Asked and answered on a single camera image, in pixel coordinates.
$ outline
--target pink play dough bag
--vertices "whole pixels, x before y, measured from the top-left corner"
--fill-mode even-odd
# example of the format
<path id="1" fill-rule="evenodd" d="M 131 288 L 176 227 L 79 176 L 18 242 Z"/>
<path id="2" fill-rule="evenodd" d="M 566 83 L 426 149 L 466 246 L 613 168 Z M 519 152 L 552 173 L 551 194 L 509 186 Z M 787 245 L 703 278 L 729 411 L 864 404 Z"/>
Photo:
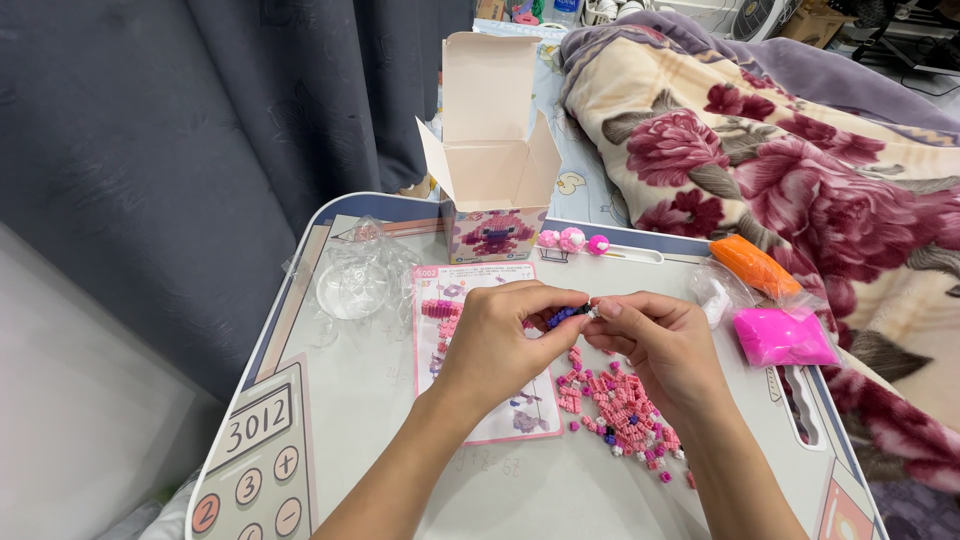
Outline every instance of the pink play dough bag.
<path id="1" fill-rule="evenodd" d="M 782 309 L 745 308 L 733 326 L 750 365 L 840 365 L 820 319 L 812 312 L 798 321 Z"/>

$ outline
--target pink pom-pom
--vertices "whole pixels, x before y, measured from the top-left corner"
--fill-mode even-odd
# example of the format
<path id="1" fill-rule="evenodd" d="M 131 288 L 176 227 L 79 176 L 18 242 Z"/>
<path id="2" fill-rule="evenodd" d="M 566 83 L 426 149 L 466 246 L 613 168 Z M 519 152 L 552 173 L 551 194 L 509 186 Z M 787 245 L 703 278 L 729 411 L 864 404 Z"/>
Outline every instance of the pink pom-pom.
<path id="1" fill-rule="evenodd" d="M 560 238 L 557 240 L 560 249 L 570 253 L 577 253 L 587 245 L 587 237 L 584 232 L 576 227 L 567 227 L 560 231 Z"/>
<path id="2" fill-rule="evenodd" d="M 602 234 L 596 234 L 587 242 L 587 251 L 594 255 L 603 255 L 610 249 L 610 241 Z"/>
<path id="3" fill-rule="evenodd" d="M 537 236 L 537 243 L 544 248 L 557 247 L 558 240 L 560 240 L 560 233 L 556 231 L 544 231 Z"/>

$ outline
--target floral blanket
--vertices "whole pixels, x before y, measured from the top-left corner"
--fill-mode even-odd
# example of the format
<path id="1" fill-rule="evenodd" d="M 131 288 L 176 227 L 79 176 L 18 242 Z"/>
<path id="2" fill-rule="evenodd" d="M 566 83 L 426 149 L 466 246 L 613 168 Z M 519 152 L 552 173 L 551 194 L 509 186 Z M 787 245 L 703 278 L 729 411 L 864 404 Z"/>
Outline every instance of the floral blanket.
<path id="1" fill-rule="evenodd" d="M 561 99 L 631 222 L 739 233 L 827 299 L 856 369 L 825 375 L 868 476 L 960 491 L 960 135 L 800 99 L 643 16 L 562 44 Z"/>

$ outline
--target orange clay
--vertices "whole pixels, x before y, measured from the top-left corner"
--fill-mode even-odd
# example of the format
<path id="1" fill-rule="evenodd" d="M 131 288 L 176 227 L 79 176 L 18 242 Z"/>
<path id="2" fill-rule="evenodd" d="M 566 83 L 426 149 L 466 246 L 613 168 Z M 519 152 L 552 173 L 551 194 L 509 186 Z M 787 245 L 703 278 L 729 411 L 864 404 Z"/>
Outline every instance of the orange clay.
<path id="1" fill-rule="evenodd" d="M 804 290 L 782 266 L 739 234 L 710 242 L 709 248 L 744 283 L 776 301 Z"/>

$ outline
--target product box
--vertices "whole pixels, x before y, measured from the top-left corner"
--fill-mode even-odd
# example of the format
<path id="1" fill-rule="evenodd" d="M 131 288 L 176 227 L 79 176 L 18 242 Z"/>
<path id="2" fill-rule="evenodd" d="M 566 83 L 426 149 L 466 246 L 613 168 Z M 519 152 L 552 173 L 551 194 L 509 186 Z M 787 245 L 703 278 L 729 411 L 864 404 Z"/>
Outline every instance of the product box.
<path id="1" fill-rule="evenodd" d="M 827 0 L 805 0 L 783 25 L 778 37 L 788 37 L 823 49 L 843 27 L 843 23 L 851 20 L 856 20 L 856 17 L 832 10 Z"/>
<path id="2" fill-rule="evenodd" d="M 509 21 L 507 6 L 503 0 L 479 0 L 477 2 L 477 18 L 489 20 Z"/>
<path id="3" fill-rule="evenodd" d="M 530 257 L 550 208 L 561 158 L 543 111 L 527 136 L 538 43 L 471 32 L 444 42 L 444 141 L 417 121 L 451 264 Z"/>

